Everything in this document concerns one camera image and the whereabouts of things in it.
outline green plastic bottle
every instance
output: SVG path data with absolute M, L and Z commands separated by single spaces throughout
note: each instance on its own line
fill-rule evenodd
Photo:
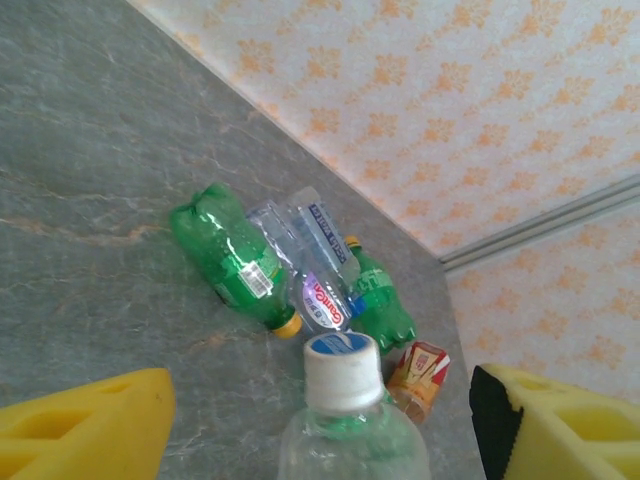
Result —
M 391 349 L 414 340 L 416 325 L 400 303 L 385 268 L 365 255 L 356 237 L 349 236 L 345 241 L 360 263 L 360 276 L 353 288 L 364 309 L 351 319 L 351 328 L 374 338 L 380 353 L 386 355 Z
M 227 185 L 214 183 L 196 193 L 171 212 L 170 223 L 180 246 L 230 308 L 281 338 L 300 330 L 300 316 L 287 302 L 287 271 Z

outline patterned wall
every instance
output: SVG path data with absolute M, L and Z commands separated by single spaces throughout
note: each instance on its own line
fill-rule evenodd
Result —
M 456 270 L 471 370 L 501 362 L 640 402 L 640 205 Z
M 131 0 L 437 255 L 640 170 L 637 0 Z

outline white bottle cap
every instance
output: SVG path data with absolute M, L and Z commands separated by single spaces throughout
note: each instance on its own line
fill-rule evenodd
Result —
M 362 333 L 326 333 L 304 347 L 305 397 L 322 413 L 349 413 L 384 396 L 378 344 Z

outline gray marble floor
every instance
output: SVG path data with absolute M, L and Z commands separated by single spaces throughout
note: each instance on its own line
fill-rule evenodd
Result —
M 247 207 L 318 189 L 452 356 L 423 429 L 434 478 L 482 478 L 438 262 L 122 0 L 0 9 L 0 406 L 166 366 L 158 478 L 275 477 L 301 340 L 226 310 L 172 242 L 169 209 L 211 181 Z

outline water bottle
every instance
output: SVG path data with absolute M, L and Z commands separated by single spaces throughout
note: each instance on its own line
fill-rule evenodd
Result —
M 187 256 L 229 307 L 281 338 L 300 330 L 302 320 L 287 299 L 287 270 L 227 185 L 214 183 L 196 193 L 171 212 L 170 223 Z
M 320 264 L 312 247 L 305 242 L 290 219 L 274 202 L 247 213 L 251 223 L 287 265 L 291 280 L 292 303 L 300 312 L 307 332 L 346 330 L 351 318 L 348 297 L 336 272 Z
M 307 408 L 284 431 L 278 480 L 430 480 L 424 440 L 383 400 L 380 355 L 361 333 L 304 347 Z
M 334 271 L 349 288 L 358 279 L 360 266 L 318 192 L 313 187 L 305 187 L 291 195 L 282 207 L 302 240 L 311 248 L 316 262 L 324 269 Z
M 354 315 L 351 328 L 373 337 L 382 355 L 404 347 L 416 338 L 416 325 L 400 303 L 391 277 L 380 262 L 362 251 L 356 237 L 349 236 L 346 242 L 361 269 L 353 292 L 363 307 Z

